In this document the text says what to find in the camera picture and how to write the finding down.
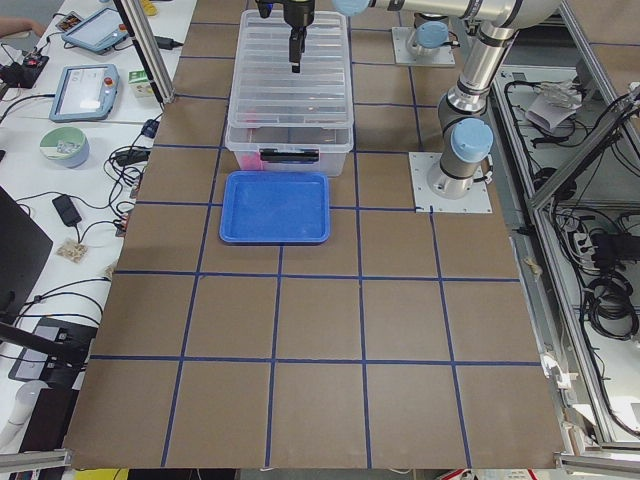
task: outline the blue cap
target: blue cap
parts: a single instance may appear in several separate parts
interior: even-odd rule
[[[477,118],[466,118],[455,126],[451,135],[453,152],[467,163],[479,163],[489,155],[493,132]]]
[[[347,17],[359,15],[369,8],[370,0],[333,0],[333,8]]]
[[[426,22],[417,28],[416,39],[424,48],[438,48],[449,40],[449,29],[442,22]]]

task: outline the transparent storage box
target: transparent storage box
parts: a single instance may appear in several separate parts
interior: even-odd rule
[[[289,63],[282,11],[243,13],[225,145],[243,170],[339,175],[353,148],[346,19],[316,12],[300,73]]]

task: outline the yellow object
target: yellow object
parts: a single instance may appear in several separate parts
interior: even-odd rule
[[[158,9],[151,3],[151,0],[140,0],[140,5],[142,5],[142,9],[148,17],[152,17],[158,13]]]
[[[75,480],[126,480],[128,476],[129,470],[126,468],[78,470],[76,471]]]

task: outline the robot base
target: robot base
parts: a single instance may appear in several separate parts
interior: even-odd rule
[[[407,50],[407,38],[411,35],[413,27],[393,27],[391,36],[393,37],[393,51],[398,65],[410,65],[416,67],[455,67],[456,61],[453,58],[451,47],[445,46],[435,49],[431,55],[414,57]]]
[[[409,153],[416,212],[429,213],[433,210],[441,213],[493,213],[484,182],[474,183],[469,193],[460,200],[448,200],[431,190],[427,175],[432,165],[440,161],[440,156],[440,153],[432,152]],[[482,176],[480,168],[478,168],[478,176]]]

